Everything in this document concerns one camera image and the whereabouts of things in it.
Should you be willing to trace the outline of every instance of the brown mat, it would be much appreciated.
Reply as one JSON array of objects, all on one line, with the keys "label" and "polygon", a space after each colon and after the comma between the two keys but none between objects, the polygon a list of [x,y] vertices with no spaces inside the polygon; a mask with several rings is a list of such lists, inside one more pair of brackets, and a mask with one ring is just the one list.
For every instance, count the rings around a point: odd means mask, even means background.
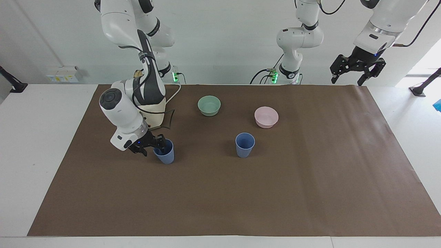
[{"label": "brown mat", "polygon": [[[441,217],[365,87],[183,86],[176,160],[120,152],[99,86],[29,236],[441,236]],[[213,94],[217,116],[196,103]],[[254,110],[275,108],[264,130]],[[249,132],[247,159],[234,138]]]}]

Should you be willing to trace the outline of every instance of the black stand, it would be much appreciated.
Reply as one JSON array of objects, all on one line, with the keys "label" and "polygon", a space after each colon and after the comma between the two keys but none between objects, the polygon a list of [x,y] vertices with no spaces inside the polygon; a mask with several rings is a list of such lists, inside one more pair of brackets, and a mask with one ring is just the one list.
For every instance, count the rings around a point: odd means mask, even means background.
[{"label": "black stand", "polygon": [[7,72],[3,67],[0,66],[0,74],[6,78],[7,81],[12,85],[11,93],[22,93],[26,87],[27,83],[22,83],[20,80],[16,79],[13,75]]},{"label": "black stand", "polygon": [[422,85],[418,87],[410,87],[409,89],[413,93],[414,96],[417,97],[425,97],[426,95],[423,93],[424,89],[435,79],[437,79],[441,75],[441,68],[439,68],[435,73],[433,73]]}]

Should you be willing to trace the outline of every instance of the plastic cup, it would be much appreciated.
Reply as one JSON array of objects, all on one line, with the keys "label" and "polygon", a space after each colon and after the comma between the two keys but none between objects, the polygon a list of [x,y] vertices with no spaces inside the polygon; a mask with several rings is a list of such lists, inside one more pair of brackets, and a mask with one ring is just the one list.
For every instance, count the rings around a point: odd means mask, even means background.
[{"label": "plastic cup", "polygon": [[241,158],[246,158],[253,150],[256,140],[249,133],[241,133],[236,136],[236,152]]},{"label": "plastic cup", "polygon": [[270,107],[260,107],[254,112],[256,123],[261,128],[272,128],[279,121],[279,114]]},{"label": "plastic cup", "polygon": [[175,149],[173,142],[165,139],[165,151],[162,152],[159,148],[153,148],[155,155],[166,165],[173,163],[175,160]]},{"label": "plastic cup", "polygon": [[215,96],[204,96],[199,99],[198,108],[205,116],[215,116],[221,108],[221,101]]}]

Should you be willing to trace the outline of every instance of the black cable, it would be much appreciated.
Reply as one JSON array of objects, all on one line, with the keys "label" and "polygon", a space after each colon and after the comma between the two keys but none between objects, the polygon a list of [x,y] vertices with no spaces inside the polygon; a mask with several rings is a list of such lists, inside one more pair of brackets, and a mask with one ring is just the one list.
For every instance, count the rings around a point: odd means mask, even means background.
[{"label": "black cable", "polygon": [[302,73],[300,73],[299,77],[300,77],[300,76],[302,76],[302,79],[300,80],[300,83],[299,83],[299,85],[302,85],[302,82],[303,82],[303,74],[302,74]]},{"label": "black cable", "polygon": [[[124,49],[124,48],[135,48],[135,49],[138,49],[138,48],[136,48],[136,47],[132,47],[132,46],[121,47],[121,48],[123,48],[123,49]],[[147,57],[151,58],[152,60],[154,60],[154,61],[156,62],[156,59],[155,59],[154,57],[152,57],[152,56],[147,56]],[[145,110],[141,109],[141,108],[135,103],[135,91],[137,91],[139,88],[141,88],[141,86],[144,85],[144,83],[147,82],[147,80],[149,79],[149,77],[151,76],[151,74],[152,74],[152,64],[149,64],[149,72],[147,73],[146,78],[144,79],[144,81],[143,81],[142,83],[140,83],[140,84],[139,84],[139,85],[133,90],[133,94],[132,94],[132,103],[133,103],[133,105],[135,105],[135,107],[136,107],[138,110],[140,110],[140,111],[142,111],[142,112],[144,112],[144,113],[147,113],[147,114],[167,114],[167,113],[170,113],[170,112],[171,112],[172,115],[170,116],[170,122],[169,122],[169,124],[168,124],[168,127],[163,127],[163,126],[161,125],[161,126],[155,128],[154,130],[159,129],[159,128],[167,128],[167,129],[170,129],[171,126],[172,126],[173,115],[174,115],[174,113],[175,113],[175,110],[174,110],[174,109],[169,110],[169,111],[165,111],[165,112],[150,112],[150,111],[145,111]]]},{"label": "black cable", "polygon": [[144,51],[142,51],[141,49],[137,48],[136,46],[132,46],[132,45],[126,45],[126,46],[118,46],[121,49],[126,49],[126,48],[134,48],[136,50],[138,50],[139,52],[143,53]]},{"label": "black cable", "polygon": [[144,85],[144,83],[146,83],[146,81],[147,81],[147,79],[150,77],[151,73],[152,73],[152,65],[149,64],[149,72],[147,73],[146,78],[144,79],[144,81],[143,81],[142,83],[140,83],[140,84],[139,84],[139,85],[133,90],[133,94],[132,94],[132,102],[133,102],[133,105],[135,105],[135,107],[136,107],[139,111],[142,111],[142,112],[147,113],[147,114],[167,114],[167,113],[172,113],[172,115],[170,116],[170,121],[169,121],[168,127],[163,127],[163,126],[161,125],[161,126],[159,126],[159,127],[153,128],[153,129],[151,129],[151,130],[156,130],[156,129],[160,129],[160,128],[171,129],[171,127],[172,127],[172,119],[173,119],[173,115],[175,114],[175,110],[174,110],[174,109],[169,110],[169,111],[165,111],[165,112],[150,112],[150,111],[145,111],[145,110],[141,109],[141,108],[135,103],[135,91],[137,91],[142,85]]},{"label": "black cable", "polygon": [[263,76],[262,79],[260,80],[260,83],[259,83],[259,84],[262,84],[262,81],[263,81],[264,78],[268,79],[269,77],[271,77],[271,76],[269,76],[269,75],[267,75],[267,76]]},{"label": "black cable", "polygon": [[273,66],[273,69],[276,68],[277,64],[278,64],[278,63],[280,62],[280,60],[282,59],[283,55],[284,55],[284,54],[282,54],[282,56],[280,56],[279,60],[278,60],[278,61],[276,62],[276,64]]},{"label": "black cable", "polygon": [[264,72],[264,71],[266,71],[266,69],[260,70],[258,73],[256,73],[256,75],[254,75],[253,79],[251,79],[250,84],[252,84],[253,81],[254,81],[254,79],[255,79],[259,74],[261,74],[261,73]]},{"label": "black cable", "polygon": [[426,19],[426,21],[424,22],[424,24],[422,25],[421,29],[419,30],[419,32],[416,34],[415,38],[412,40],[411,43],[409,43],[408,45],[404,45],[404,44],[394,44],[393,46],[395,47],[409,47],[411,45],[414,44],[414,42],[416,41],[416,39],[418,39],[419,35],[421,34],[422,30],[426,27],[426,24],[429,22],[430,18],[432,18],[432,16],[435,14],[435,12],[437,11],[438,7],[440,7],[441,5],[441,0],[438,2],[438,4],[436,5],[436,7],[434,8],[434,10],[432,11],[432,13],[429,15],[429,17]]},{"label": "black cable", "polygon": [[328,13],[328,12],[326,12],[325,10],[323,10],[323,6],[321,5],[321,1],[318,3],[318,6],[320,7],[321,11],[322,11],[324,14],[326,14],[326,15],[333,15],[333,14],[337,13],[337,11],[340,10],[341,6],[343,6],[343,4],[344,4],[345,2],[346,2],[346,0],[343,0],[343,2],[341,2],[340,6],[339,6],[334,12],[331,12],[331,13]]},{"label": "black cable", "polygon": [[176,75],[182,75],[184,77],[184,84],[187,84],[187,80],[185,79],[185,75],[182,72],[176,73]]}]

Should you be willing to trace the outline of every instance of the white wall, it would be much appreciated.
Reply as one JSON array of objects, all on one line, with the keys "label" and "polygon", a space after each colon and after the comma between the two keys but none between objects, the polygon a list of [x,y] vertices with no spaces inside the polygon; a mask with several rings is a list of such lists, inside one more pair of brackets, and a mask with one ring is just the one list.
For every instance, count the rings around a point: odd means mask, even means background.
[{"label": "white wall", "polygon": [[[333,10],[340,1],[324,1],[324,8]],[[24,82],[45,83],[46,68],[58,64],[56,57],[64,65],[78,66],[86,83],[130,78],[139,67],[136,52],[119,49],[104,37],[93,0],[2,0],[0,4],[0,34],[7,37],[0,39],[0,64]],[[412,40],[435,4],[429,1],[400,42]],[[291,0],[158,0],[155,13],[176,32],[176,44],[167,51],[189,83],[248,83],[282,54],[276,44],[278,30],[300,25]],[[335,15],[321,14],[325,40],[318,48],[302,49],[303,83],[330,84],[329,66],[340,53],[350,55],[353,40],[371,15],[358,0],[347,1]],[[439,23],[441,11],[412,47],[387,50],[388,65],[368,84],[396,85],[441,38]],[[33,26],[44,40],[29,32]],[[359,77],[355,72],[346,74],[338,84],[355,83]]]},{"label": "white wall", "polygon": [[441,67],[441,40],[439,40],[428,53],[412,68],[409,74],[431,75]]},{"label": "white wall", "polygon": [[11,85],[9,82],[0,76],[0,104],[6,99],[9,95],[9,91],[11,90]]}]

